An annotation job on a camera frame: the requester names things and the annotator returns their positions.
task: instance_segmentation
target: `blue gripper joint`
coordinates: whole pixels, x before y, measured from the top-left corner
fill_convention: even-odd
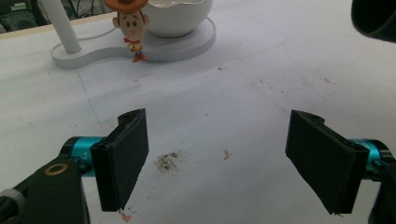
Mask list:
[[[91,166],[91,170],[83,176],[95,176],[93,169],[91,146],[102,141],[104,137],[80,137],[73,146],[72,157],[78,157]]]

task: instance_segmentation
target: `white table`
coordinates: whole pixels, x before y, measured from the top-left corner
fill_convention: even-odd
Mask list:
[[[54,30],[0,35],[0,189],[69,137],[106,136],[118,115],[145,107],[150,153],[130,222],[367,223],[378,183],[362,181],[352,215],[329,216],[285,155],[292,109],[396,146],[396,45],[358,34],[350,4],[217,0],[215,45],[178,63],[111,58],[63,70],[50,57]],[[78,37],[105,18],[75,25]],[[154,162],[173,151],[178,170],[161,173]],[[83,183],[92,223],[124,223],[101,211],[94,178]]]

